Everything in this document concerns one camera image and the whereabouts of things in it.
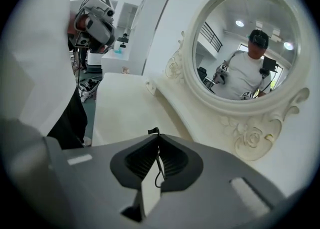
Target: black metal railing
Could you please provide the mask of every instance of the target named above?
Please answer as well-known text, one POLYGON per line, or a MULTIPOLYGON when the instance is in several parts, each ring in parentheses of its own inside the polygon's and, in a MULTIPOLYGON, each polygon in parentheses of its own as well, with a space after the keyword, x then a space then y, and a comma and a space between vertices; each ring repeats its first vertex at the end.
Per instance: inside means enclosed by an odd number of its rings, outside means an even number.
POLYGON ((207 22, 204 22, 200 33, 214 47, 214 49, 219 52, 222 47, 222 43, 207 22))

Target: white strip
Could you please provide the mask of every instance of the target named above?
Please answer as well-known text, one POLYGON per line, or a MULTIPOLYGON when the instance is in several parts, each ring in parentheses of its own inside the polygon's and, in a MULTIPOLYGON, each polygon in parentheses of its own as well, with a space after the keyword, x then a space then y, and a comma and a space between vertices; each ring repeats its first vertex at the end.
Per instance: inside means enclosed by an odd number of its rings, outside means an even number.
POLYGON ((86 154, 83 156, 68 159, 67 161, 68 161, 69 165, 75 165, 75 164, 87 162, 90 160, 92 160, 92 156, 90 154, 86 154))
POLYGON ((270 211, 270 208, 241 177, 231 180, 230 184, 256 218, 270 211))

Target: white shirt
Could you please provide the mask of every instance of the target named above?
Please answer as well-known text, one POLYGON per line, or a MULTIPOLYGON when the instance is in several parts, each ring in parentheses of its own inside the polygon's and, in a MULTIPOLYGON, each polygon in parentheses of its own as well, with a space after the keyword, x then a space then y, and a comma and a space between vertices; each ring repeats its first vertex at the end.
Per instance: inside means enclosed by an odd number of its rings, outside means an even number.
POLYGON ((264 93, 269 93, 271 76, 262 79, 259 70, 262 68, 262 59, 253 59, 247 52, 236 54, 229 62, 229 75, 226 83, 215 84, 211 90, 219 97, 231 100, 240 100, 245 92, 252 92, 259 88, 264 93))
POLYGON ((0 43, 1 104, 46 136, 76 90, 67 38, 70 0, 20 0, 0 43))

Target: camera lens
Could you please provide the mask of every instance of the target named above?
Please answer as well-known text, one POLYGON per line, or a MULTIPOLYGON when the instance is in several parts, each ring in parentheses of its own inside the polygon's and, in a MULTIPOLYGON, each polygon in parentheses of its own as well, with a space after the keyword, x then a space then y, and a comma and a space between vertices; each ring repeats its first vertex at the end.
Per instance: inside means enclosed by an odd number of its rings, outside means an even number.
POLYGON ((113 12, 112 10, 109 10, 106 14, 107 14, 109 17, 111 17, 111 16, 114 14, 114 12, 113 12))

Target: window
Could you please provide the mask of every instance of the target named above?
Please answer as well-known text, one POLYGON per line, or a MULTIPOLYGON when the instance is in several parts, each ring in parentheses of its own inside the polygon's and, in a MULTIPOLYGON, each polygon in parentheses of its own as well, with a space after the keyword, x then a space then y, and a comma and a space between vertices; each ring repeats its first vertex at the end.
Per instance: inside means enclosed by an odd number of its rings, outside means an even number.
MULTIPOLYGON (((243 45, 243 44, 240 44, 238 50, 240 51, 245 51, 245 52, 248 52, 248 47, 246 45, 243 45)), ((279 80, 280 78, 280 75, 283 71, 283 66, 281 66, 279 63, 277 63, 279 66, 276 68, 276 73, 274 71, 271 71, 270 74, 271 74, 271 80, 272 82, 270 83, 270 88, 273 90, 274 87, 276 86, 277 84, 277 81, 279 80)))

